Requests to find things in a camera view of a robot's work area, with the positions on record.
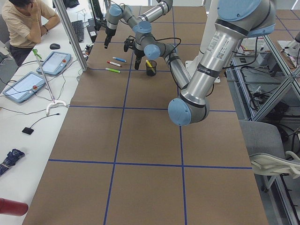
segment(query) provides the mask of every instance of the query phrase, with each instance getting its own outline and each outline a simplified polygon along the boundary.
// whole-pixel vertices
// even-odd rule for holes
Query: keyboard
[[[82,20],[77,20],[74,22],[71,22],[72,27],[75,31],[75,34],[77,36],[77,40],[78,42],[82,42],[83,41],[83,21]]]

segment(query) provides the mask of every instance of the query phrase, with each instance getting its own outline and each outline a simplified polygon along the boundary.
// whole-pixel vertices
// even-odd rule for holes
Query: wristband
[[[45,29],[47,30],[47,32],[49,31],[49,30],[46,28],[46,26],[45,26],[45,25],[43,25],[43,27],[45,27]]]

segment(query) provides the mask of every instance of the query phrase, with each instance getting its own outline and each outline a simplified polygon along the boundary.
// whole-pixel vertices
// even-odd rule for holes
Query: marker
[[[119,70],[116,70],[116,69],[110,69],[110,68],[105,68],[105,70],[112,71],[112,72],[115,72],[115,73],[120,73],[120,72],[121,72],[121,71],[119,71]]]
[[[115,66],[118,66],[118,67],[122,67],[122,65],[120,65],[120,64],[118,64],[118,63],[115,63],[115,62],[107,61],[107,63],[112,64],[112,65],[115,65]]]
[[[295,58],[293,56],[291,56],[289,53],[286,53],[286,54],[287,54],[287,57],[290,58],[294,68],[297,68],[297,62],[296,62]]]
[[[114,60],[117,60],[117,61],[121,61],[121,62],[127,62],[126,60],[124,59],[120,59],[120,58],[117,58],[117,57],[113,57]]]
[[[146,60],[147,65],[151,68],[152,72],[155,73],[155,70],[153,69],[152,65],[149,63],[148,60]]]

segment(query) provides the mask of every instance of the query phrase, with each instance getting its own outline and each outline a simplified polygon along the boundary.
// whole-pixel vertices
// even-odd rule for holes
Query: man's hand
[[[27,6],[27,10],[31,16],[36,16],[39,13],[39,7],[36,1],[33,1],[31,4]]]

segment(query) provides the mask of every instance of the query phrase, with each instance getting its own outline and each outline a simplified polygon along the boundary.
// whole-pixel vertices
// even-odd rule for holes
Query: beige t-shirt
[[[41,25],[41,16],[49,19],[55,15],[55,11],[41,0],[36,0],[36,2],[40,8],[39,22]],[[30,48],[35,46],[36,43],[26,39],[30,34],[32,24],[30,16],[25,16],[20,13],[9,1],[2,7],[2,16],[8,27],[10,44],[12,46],[19,48]]]

